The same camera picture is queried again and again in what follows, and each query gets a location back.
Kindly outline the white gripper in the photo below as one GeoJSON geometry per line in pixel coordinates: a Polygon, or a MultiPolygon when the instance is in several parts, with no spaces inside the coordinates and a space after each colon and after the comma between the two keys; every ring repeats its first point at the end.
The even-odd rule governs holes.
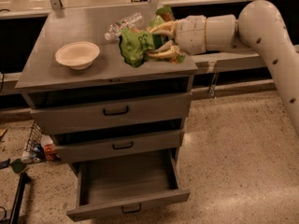
{"type": "Polygon", "coordinates": [[[189,55],[202,54],[206,52],[206,17],[188,16],[185,19],[167,21],[149,29],[150,33],[167,31],[173,33],[176,30],[176,43],[178,46],[171,46],[166,51],[157,53],[149,52],[152,59],[171,59],[179,55],[179,48],[189,55]]]}

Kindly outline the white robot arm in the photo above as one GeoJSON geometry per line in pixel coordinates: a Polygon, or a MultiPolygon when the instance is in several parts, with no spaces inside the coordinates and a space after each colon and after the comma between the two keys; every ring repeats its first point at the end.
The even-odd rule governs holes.
{"type": "Polygon", "coordinates": [[[299,53],[292,44],[278,9],[257,0],[240,14],[207,18],[189,16],[168,21],[149,30],[166,35],[170,41],[152,51],[151,58],[170,58],[179,52],[190,55],[207,51],[259,54],[274,80],[292,125],[299,133],[299,53]]]}

